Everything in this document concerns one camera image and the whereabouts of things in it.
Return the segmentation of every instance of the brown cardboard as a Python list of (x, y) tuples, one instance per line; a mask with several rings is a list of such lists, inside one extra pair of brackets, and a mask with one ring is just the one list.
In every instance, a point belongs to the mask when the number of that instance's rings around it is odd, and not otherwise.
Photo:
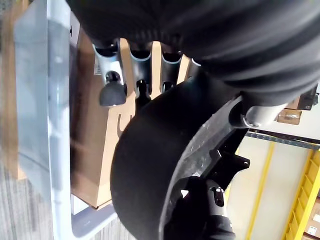
[(278, 123), (299, 125), (302, 111), (293, 109), (283, 109), (277, 118)]
[(310, 238), (308, 236), (302, 236), (301, 240), (315, 240), (315, 238)]
[(309, 220), (308, 220), (308, 223), (305, 227), (304, 232), (307, 233), (310, 226), (315, 227), (315, 228), (317, 228), (317, 230), (316, 230), (314, 236), (320, 238), (320, 222), (313, 220), (313, 218), (315, 217), (316, 214), (320, 215), (320, 199), (319, 198), (316, 198), (316, 200), (314, 202), (314, 205), (313, 205), (313, 208), (312, 208), (312, 211), (311, 211), (311, 214), (310, 214), (310, 217), (309, 217)]
[(317, 86), (298, 96), (295, 100), (290, 102), (285, 108), (310, 111), (314, 103), (315, 95), (317, 93)]
[[(77, 54), (77, 84), (73, 112), (71, 192), (92, 207), (101, 209), (111, 202), (110, 170), (116, 144), (122, 131), (135, 114), (136, 94), (133, 88), (131, 59), (127, 41), (120, 42), (127, 81), (126, 103), (106, 108), (99, 105), (102, 77), (94, 75), (95, 55), (89, 38), (81, 30)], [(182, 82), (189, 60), (181, 61), (178, 82)], [(161, 48), (153, 43), (152, 94), (160, 94)]]
[(300, 96), (298, 96), (295, 100), (290, 102), (285, 108), (286, 109), (298, 109)]
[(26, 178), (18, 163), (18, 128), (16, 99), (16, 62), (14, 24), (28, 8), (29, 1), (15, 3), (3, 13), (0, 68), (0, 144), (4, 167), (17, 180)]

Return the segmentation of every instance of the black fabric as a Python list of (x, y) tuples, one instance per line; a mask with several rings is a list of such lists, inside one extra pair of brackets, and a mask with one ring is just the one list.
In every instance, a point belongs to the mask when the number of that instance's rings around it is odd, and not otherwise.
[(97, 48), (120, 37), (138, 44), (160, 41), (256, 105), (290, 102), (320, 76), (320, 1), (67, 2)]

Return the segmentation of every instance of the warehouse shelf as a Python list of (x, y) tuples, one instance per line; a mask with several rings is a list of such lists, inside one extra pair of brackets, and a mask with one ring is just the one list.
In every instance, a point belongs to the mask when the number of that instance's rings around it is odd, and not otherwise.
[(282, 240), (300, 240), (320, 188), (320, 151), (310, 150)]

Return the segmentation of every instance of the yellow shelving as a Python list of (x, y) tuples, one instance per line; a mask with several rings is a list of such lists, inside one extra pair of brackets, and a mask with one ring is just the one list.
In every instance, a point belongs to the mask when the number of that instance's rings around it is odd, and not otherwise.
[(310, 150), (282, 240), (301, 240), (320, 188), (320, 152)]

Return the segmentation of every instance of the gray carpet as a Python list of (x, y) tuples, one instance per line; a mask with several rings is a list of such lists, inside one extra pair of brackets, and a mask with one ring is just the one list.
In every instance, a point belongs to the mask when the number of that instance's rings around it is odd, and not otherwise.
[[(0, 148), (0, 239), (53, 240), (52, 214), (48, 204), (25, 180), (16, 181), (1, 162)], [(92, 240), (134, 240), (119, 219)]]

